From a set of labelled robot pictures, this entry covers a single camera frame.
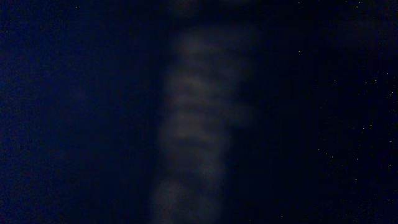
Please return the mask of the blue pasta box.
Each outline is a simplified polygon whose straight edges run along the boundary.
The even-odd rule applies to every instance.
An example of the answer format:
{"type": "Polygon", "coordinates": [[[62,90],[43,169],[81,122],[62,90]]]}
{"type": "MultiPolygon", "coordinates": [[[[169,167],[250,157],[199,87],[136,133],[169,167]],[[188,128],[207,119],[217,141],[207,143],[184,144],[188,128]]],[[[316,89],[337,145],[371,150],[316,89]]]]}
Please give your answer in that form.
{"type": "Polygon", "coordinates": [[[152,192],[156,224],[217,223],[223,210],[231,128],[252,120],[236,100],[251,71],[253,26],[202,26],[178,33],[164,79],[160,167],[152,192]]]}

